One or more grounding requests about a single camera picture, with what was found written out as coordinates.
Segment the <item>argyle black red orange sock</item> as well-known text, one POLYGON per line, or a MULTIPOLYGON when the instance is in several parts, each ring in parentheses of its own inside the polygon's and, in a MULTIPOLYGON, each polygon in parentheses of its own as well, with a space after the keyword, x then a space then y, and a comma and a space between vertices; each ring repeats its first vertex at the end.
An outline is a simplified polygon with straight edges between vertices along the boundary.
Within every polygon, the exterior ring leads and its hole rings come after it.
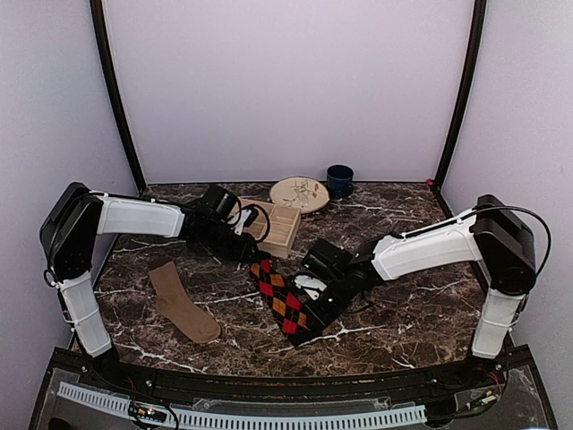
POLYGON ((338 318, 312 300, 304 302, 294 282, 276 272, 269 259, 253 263, 250 275, 280 331, 294 347, 320 337, 338 318))

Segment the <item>wooden compartment tray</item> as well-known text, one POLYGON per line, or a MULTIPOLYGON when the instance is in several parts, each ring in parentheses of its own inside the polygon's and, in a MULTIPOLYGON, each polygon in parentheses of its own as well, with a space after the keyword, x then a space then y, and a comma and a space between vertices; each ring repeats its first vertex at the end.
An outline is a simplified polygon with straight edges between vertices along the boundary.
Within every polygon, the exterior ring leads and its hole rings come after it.
POLYGON ((240 198, 240 202, 243 207, 253 203, 260 205, 269 216, 269 234, 258 243, 259 249, 278 258, 287 258, 300 226, 301 211, 297 208, 278 206, 272 202, 245 198, 240 198))

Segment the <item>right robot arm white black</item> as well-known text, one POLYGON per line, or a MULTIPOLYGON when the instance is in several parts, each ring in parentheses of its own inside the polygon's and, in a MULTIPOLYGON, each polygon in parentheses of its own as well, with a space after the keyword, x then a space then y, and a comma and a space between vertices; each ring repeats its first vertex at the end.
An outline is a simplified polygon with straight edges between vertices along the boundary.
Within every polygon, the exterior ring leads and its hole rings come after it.
POLYGON ((322 332, 346 311, 354 298, 404 275, 459 262, 480 262, 490 277, 472 356, 457 370, 458 382, 478 387, 492 372, 518 309, 536 283, 535 239, 516 209, 492 194, 457 216, 406 233, 392 233, 361 243, 350 253, 318 239, 303 260, 305 271, 292 283, 310 300, 306 304, 312 335, 322 332))

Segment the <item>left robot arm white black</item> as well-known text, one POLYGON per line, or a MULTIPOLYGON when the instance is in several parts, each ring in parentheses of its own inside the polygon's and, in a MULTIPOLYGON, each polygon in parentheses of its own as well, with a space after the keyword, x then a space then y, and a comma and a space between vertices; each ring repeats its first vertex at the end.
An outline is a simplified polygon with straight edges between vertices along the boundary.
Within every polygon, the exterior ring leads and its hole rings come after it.
POLYGON ((47 259, 45 282, 56 289, 64 317, 92 358, 90 373, 108 391, 126 383, 125 369, 105 355, 113 347, 94 296, 91 270, 97 237, 147 235, 199 243, 232 262, 259 262, 259 240, 245 231, 262 207, 239 199, 219 185, 203 196, 174 203, 90 190, 70 183, 39 231, 47 259))

